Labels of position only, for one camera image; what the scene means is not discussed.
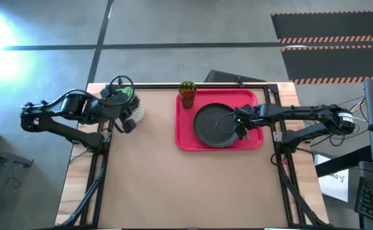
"cup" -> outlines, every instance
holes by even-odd
[[[178,91],[184,109],[191,109],[194,106],[195,95],[197,93],[195,83],[190,81],[182,82],[178,87]]]

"gray floor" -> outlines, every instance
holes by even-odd
[[[106,4],[107,0],[0,0],[0,46],[94,45]],[[115,0],[105,43],[276,42],[270,13],[345,10],[373,10],[373,0]],[[51,100],[71,88],[85,89],[93,54],[93,50],[0,51],[0,148],[34,159],[31,169],[15,168],[22,186],[9,187],[3,194],[0,229],[53,225],[72,145],[52,134],[24,132],[19,105]],[[103,50],[95,82],[119,74],[135,82],[199,82],[211,69],[288,81],[278,48],[239,48]],[[296,89],[303,105],[339,103],[363,95],[361,84]],[[324,142],[314,150],[340,156],[368,141],[363,134],[339,148]],[[325,201],[331,223],[358,227],[349,204]]]

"paper sign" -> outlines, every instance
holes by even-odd
[[[322,155],[314,157],[314,164],[318,165],[330,160]],[[319,178],[321,193],[348,202],[348,169]]]

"red tray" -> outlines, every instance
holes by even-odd
[[[195,135],[194,117],[200,108],[211,103],[222,103],[235,108],[245,104],[255,106],[257,99],[255,94],[248,89],[198,89],[194,106],[191,109],[184,109],[181,98],[177,95],[175,99],[175,140],[182,150],[254,150],[263,144],[262,128],[249,131],[250,140],[243,138],[226,148],[212,148],[203,144]]]

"black floor mat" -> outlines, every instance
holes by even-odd
[[[280,43],[373,41],[373,11],[274,13]]]
[[[373,45],[282,49],[289,80],[295,84],[362,82],[373,78]]]

